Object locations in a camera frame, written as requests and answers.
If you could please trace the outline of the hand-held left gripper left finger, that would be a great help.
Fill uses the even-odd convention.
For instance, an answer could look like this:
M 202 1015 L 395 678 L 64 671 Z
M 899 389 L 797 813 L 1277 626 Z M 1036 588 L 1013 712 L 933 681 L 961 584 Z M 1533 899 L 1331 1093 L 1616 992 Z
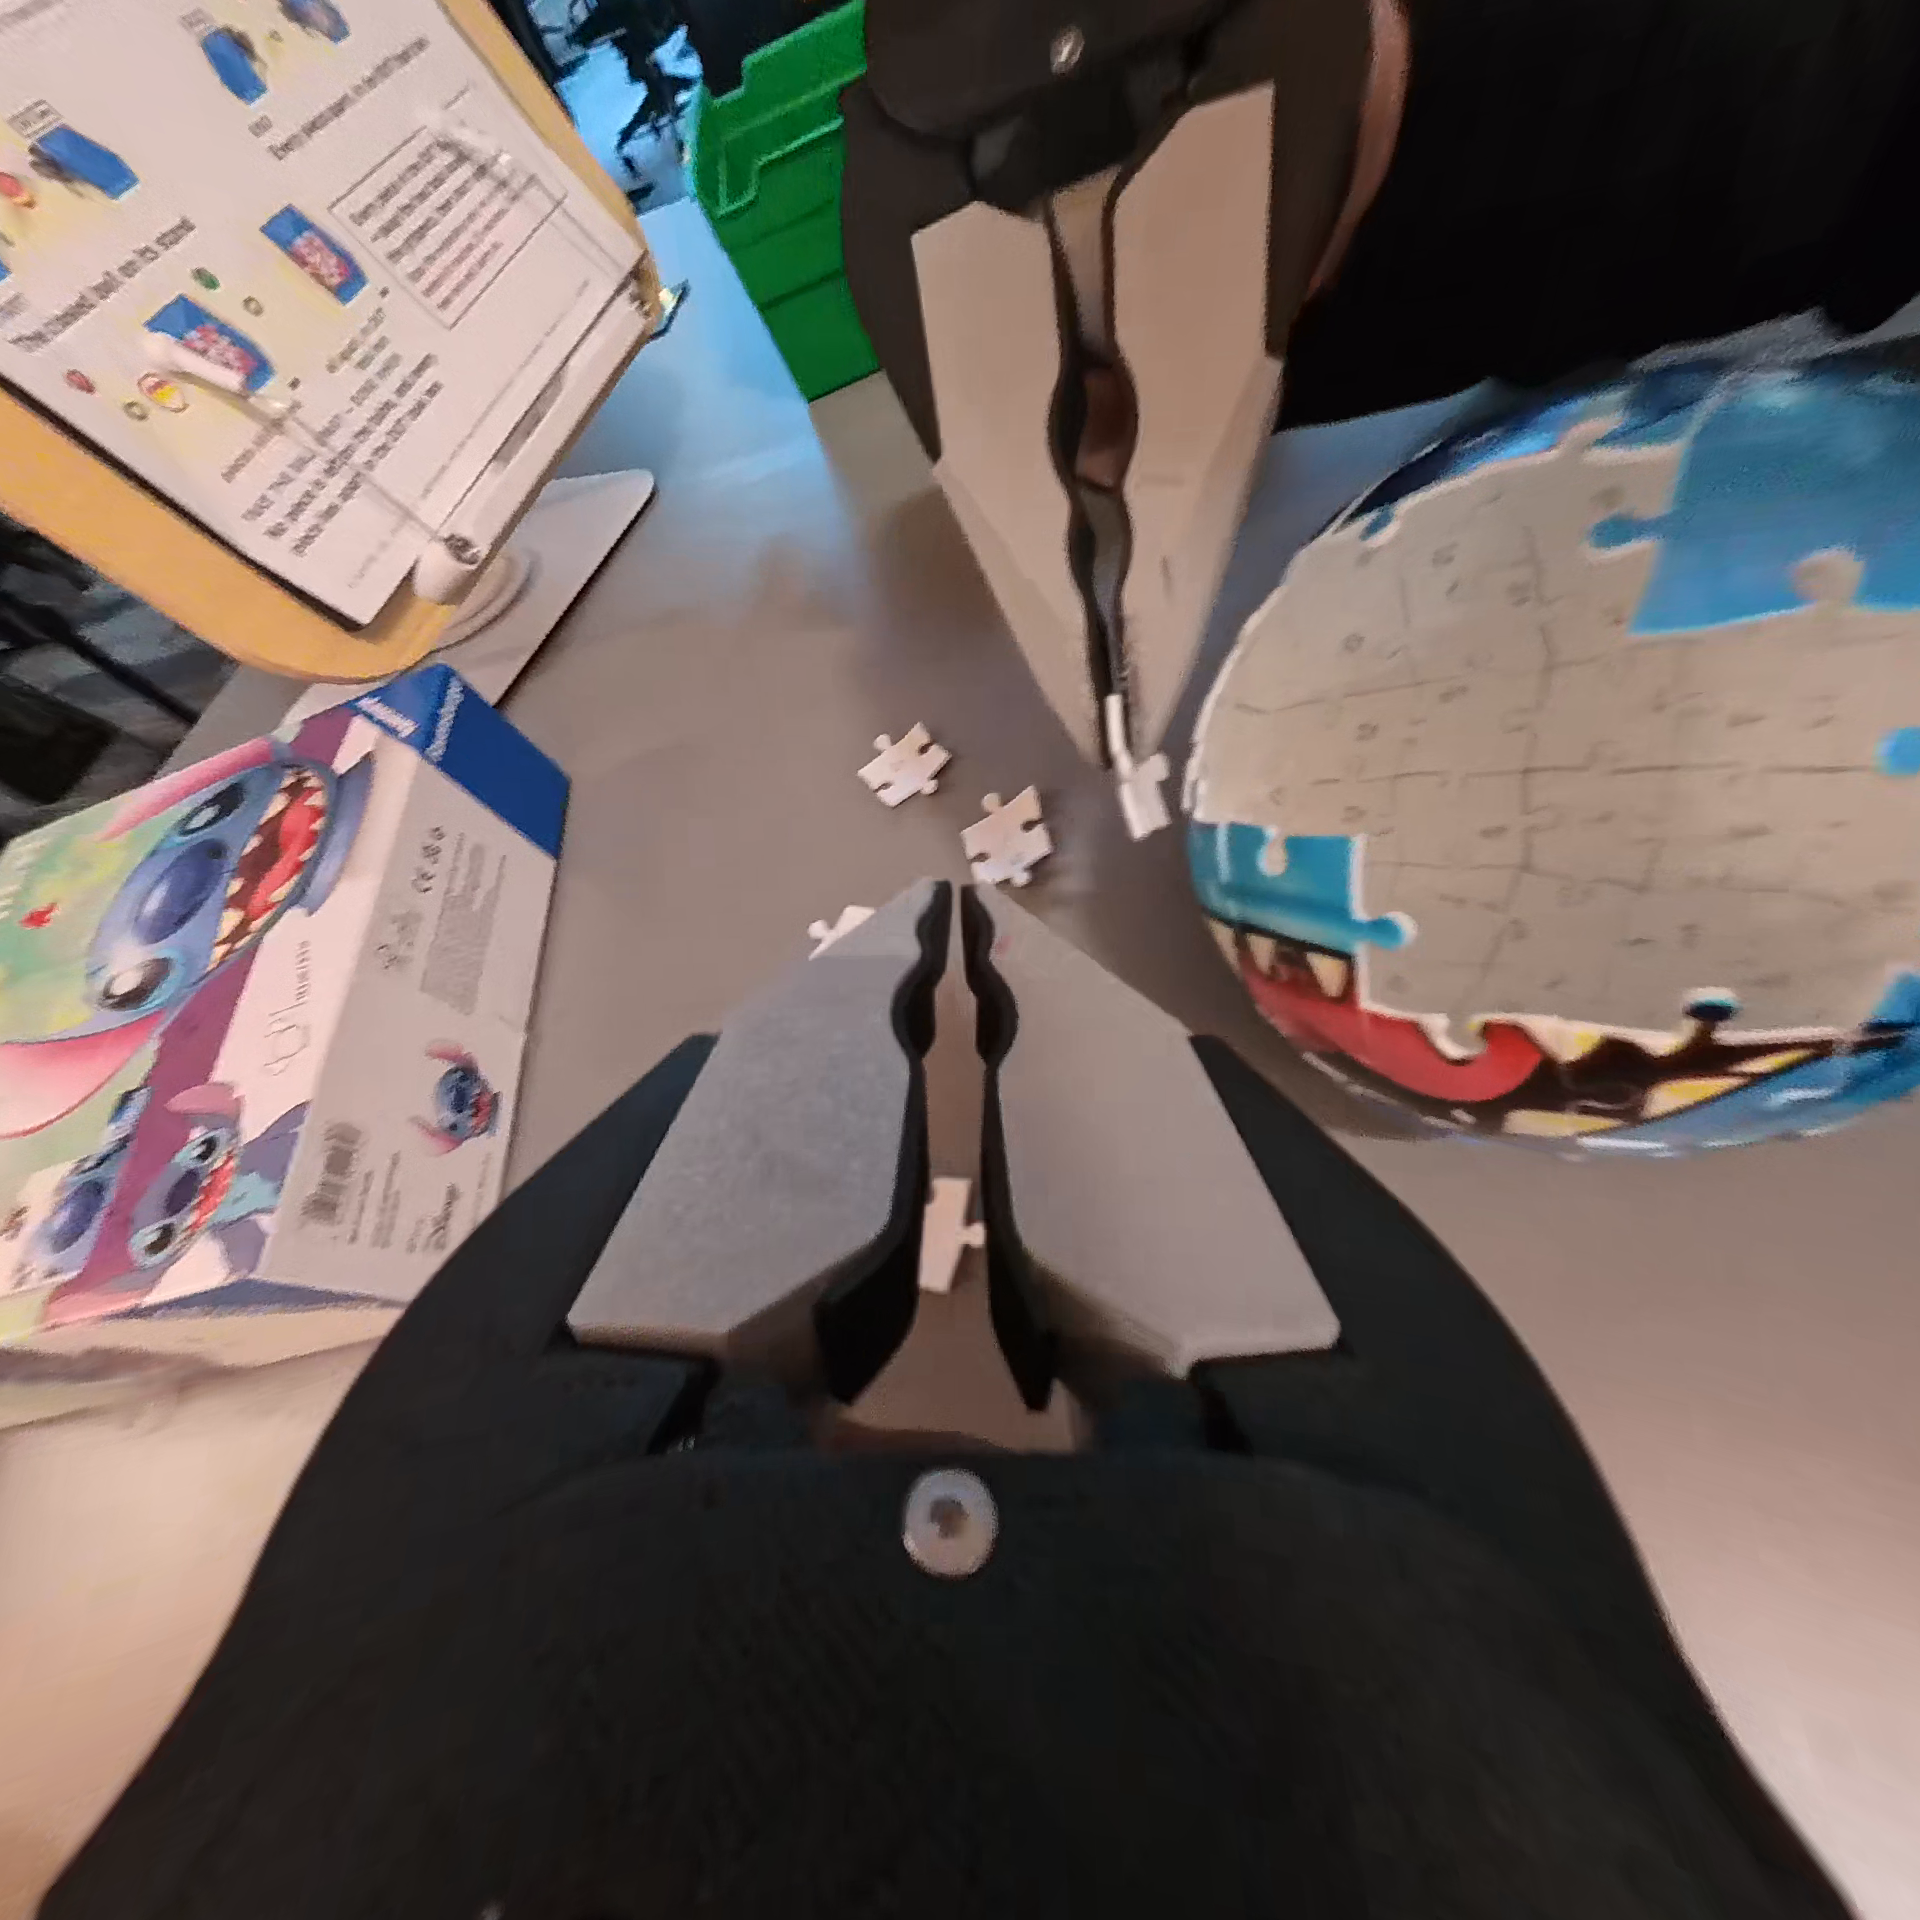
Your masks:
M 567 1329 L 857 1405 L 918 1315 L 927 1070 L 955 884 L 912 883 L 742 1004 Z

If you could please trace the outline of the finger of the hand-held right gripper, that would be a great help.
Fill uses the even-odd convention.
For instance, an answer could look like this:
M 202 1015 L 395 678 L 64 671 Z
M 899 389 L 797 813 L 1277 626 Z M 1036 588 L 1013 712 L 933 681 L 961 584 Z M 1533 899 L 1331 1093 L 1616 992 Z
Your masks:
M 1092 366 L 1044 220 L 967 204 L 915 232 L 933 476 L 1049 708 L 1116 766 L 1120 508 L 1087 465 Z
M 1280 404 L 1267 351 L 1272 85 L 1192 104 L 1116 185 L 1113 347 L 1135 438 L 1120 476 L 1131 752 L 1183 704 Z

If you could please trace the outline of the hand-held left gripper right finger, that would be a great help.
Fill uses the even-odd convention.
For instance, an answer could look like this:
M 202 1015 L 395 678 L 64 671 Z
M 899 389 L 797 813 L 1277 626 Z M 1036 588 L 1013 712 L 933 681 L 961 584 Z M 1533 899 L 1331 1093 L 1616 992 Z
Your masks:
M 996 889 L 961 899 L 989 1323 L 1026 1406 L 1321 1354 L 1338 1315 L 1194 1035 Z

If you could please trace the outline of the blue puzzle ball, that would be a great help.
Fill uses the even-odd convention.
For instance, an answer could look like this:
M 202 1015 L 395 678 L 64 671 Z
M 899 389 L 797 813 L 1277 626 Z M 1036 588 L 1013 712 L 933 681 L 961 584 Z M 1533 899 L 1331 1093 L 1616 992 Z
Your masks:
M 1916 332 L 1437 438 L 1247 617 L 1186 810 L 1259 1019 L 1429 1132 L 1672 1158 L 1916 1096 Z

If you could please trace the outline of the cartoon puzzle box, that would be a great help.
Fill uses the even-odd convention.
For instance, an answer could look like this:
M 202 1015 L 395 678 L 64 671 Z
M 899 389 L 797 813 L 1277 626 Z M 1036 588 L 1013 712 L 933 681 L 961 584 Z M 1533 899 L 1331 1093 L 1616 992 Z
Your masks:
M 450 667 L 2 851 L 2 1363 L 392 1329 L 505 1185 L 567 781 Z

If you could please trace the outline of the person's right hand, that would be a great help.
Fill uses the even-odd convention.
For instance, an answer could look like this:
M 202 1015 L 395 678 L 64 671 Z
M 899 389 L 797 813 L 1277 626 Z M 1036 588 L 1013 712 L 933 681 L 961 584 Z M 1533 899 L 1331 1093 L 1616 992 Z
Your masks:
M 1410 80 L 1410 24 L 1405 3 L 1368 3 L 1368 72 L 1356 118 L 1350 192 L 1315 261 L 1308 297 L 1331 286 L 1362 220 L 1378 204 L 1396 147 Z

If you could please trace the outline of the green plastic bin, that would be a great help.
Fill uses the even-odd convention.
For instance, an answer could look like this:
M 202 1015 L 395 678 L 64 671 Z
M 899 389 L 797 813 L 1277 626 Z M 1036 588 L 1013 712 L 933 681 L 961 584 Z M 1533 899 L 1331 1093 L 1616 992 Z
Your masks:
M 842 250 L 842 90 L 862 72 L 864 6 L 842 3 L 693 97 L 693 200 L 805 401 L 877 370 Z

